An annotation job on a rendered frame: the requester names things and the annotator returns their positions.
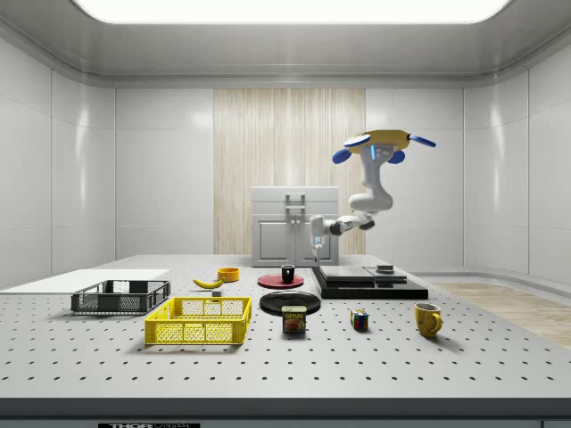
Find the red plate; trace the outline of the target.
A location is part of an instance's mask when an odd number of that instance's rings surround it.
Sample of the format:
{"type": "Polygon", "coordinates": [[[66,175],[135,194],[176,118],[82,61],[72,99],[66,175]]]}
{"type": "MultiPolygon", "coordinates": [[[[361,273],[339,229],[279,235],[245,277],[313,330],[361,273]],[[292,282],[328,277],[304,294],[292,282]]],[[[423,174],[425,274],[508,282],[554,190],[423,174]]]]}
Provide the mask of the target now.
{"type": "Polygon", "coordinates": [[[291,282],[285,282],[281,274],[266,275],[258,278],[258,285],[270,289],[295,288],[303,284],[304,279],[298,275],[294,275],[294,280],[291,282]]]}

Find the yellow basket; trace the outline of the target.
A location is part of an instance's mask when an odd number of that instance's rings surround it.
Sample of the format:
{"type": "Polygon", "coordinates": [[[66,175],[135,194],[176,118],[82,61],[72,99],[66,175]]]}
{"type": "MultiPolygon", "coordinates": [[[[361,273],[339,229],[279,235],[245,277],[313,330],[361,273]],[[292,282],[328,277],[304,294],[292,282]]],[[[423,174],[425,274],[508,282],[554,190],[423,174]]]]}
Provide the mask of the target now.
{"type": "Polygon", "coordinates": [[[241,344],[250,297],[173,297],[145,318],[147,344],[241,344]]]}

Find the drone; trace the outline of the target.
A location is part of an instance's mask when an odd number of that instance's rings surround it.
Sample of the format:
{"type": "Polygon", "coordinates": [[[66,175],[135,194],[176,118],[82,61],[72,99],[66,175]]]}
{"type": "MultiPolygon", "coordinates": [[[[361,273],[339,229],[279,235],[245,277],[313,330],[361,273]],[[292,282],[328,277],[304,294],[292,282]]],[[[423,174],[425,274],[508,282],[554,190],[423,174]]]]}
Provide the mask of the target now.
{"type": "Polygon", "coordinates": [[[332,161],[339,164],[347,161],[353,154],[360,154],[363,148],[373,144],[392,145],[395,147],[390,164],[399,164],[404,161],[404,150],[409,146],[410,141],[424,144],[429,147],[436,147],[436,143],[421,136],[409,134],[402,130],[374,130],[357,134],[343,143],[344,148],[336,152],[332,161]]]}

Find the white board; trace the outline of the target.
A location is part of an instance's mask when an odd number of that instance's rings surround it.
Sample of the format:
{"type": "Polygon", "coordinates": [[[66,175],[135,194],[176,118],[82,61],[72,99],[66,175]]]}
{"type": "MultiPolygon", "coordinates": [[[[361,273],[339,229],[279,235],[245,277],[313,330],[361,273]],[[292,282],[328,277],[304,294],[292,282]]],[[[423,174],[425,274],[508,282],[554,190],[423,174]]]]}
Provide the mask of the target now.
{"type": "Polygon", "coordinates": [[[105,280],[153,280],[168,272],[168,269],[79,269],[0,293],[73,293],[105,280]]]}

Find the black plate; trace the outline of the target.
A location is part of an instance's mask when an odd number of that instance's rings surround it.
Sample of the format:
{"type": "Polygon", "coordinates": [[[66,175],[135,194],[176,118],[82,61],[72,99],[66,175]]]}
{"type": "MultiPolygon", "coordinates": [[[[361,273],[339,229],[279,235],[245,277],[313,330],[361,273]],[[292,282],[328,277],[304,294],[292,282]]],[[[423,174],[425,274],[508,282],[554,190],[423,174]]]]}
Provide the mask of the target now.
{"type": "Polygon", "coordinates": [[[275,316],[281,315],[283,306],[304,306],[307,314],[315,313],[319,310],[321,300],[314,294],[307,292],[282,291],[271,292],[260,298],[261,308],[275,316]]]}

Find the flat-sided can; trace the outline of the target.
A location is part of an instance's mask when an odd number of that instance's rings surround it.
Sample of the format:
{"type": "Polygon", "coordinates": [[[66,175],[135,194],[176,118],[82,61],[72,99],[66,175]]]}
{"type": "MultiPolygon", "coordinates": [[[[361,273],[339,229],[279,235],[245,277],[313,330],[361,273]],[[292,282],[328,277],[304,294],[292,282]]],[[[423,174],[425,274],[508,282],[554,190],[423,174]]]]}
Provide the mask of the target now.
{"type": "Polygon", "coordinates": [[[281,308],[283,332],[304,333],[306,331],[307,308],[301,305],[283,306],[281,308]]]}

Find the dark grey basket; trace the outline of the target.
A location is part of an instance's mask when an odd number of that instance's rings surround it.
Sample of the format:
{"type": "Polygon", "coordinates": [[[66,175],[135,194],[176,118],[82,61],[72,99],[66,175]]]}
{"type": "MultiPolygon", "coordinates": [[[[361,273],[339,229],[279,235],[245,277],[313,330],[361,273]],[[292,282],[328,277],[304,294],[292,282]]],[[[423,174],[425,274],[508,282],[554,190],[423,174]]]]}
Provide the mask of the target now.
{"type": "Polygon", "coordinates": [[[71,310],[88,314],[145,314],[170,296],[170,281],[106,280],[71,295],[71,310]]]}

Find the white cabinet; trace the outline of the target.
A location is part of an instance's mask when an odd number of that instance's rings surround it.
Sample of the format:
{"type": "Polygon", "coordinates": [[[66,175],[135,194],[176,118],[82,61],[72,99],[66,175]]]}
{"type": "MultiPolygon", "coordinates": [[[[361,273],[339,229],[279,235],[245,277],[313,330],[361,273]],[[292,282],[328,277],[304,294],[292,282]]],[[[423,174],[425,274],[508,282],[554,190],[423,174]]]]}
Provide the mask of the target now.
{"type": "Polygon", "coordinates": [[[336,219],[336,186],[254,186],[252,188],[252,264],[315,266],[310,217],[336,219]]]}

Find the yellow mug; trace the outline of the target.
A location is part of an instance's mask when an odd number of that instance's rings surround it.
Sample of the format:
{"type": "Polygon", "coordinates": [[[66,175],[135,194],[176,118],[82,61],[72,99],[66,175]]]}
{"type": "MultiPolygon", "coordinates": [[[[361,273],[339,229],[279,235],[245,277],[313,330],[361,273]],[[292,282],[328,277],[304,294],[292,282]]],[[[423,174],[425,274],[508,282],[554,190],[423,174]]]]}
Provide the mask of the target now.
{"type": "Polygon", "coordinates": [[[441,309],[431,303],[418,302],[414,307],[418,332],[427,338],[434,338],[443,326],[441,309]]]}

